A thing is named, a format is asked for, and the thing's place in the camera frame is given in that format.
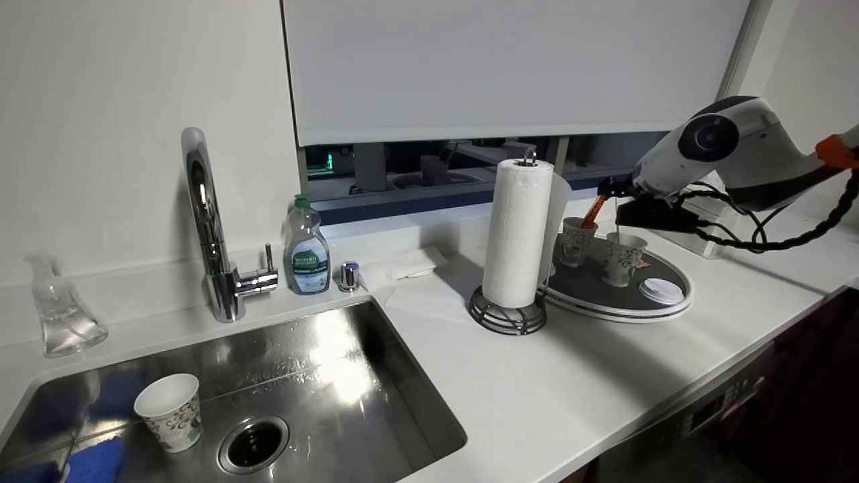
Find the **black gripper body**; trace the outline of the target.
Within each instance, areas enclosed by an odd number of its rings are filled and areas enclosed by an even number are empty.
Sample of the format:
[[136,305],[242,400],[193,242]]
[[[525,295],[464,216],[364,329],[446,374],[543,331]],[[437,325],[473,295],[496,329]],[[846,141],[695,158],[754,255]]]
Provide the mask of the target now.
[[657,230],[686,230],[689,215],[681,208],[673,208],[669,201],[660,201],[656,196],[646,196],[633,184],[630,176],[607,176],[599,181],[602,197],[619,197],[619,205],[614,212],[617,224],[633,224],[633,228],[657,228]]

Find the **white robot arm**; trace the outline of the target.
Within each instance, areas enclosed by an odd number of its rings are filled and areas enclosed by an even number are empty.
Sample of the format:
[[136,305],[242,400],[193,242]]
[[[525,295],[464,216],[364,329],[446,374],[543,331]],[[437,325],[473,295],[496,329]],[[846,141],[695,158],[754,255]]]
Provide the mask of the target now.
[[798,197],[842,169],[856,169],[856,132],[823,136],[803,152],[756,95],[724,95],[657,140],[626,176],[599,184],[603,197],[629,196],[619,224],[692,234],[703,219],[681,208],[681,193],[716,173],[727,197],[763,212]]

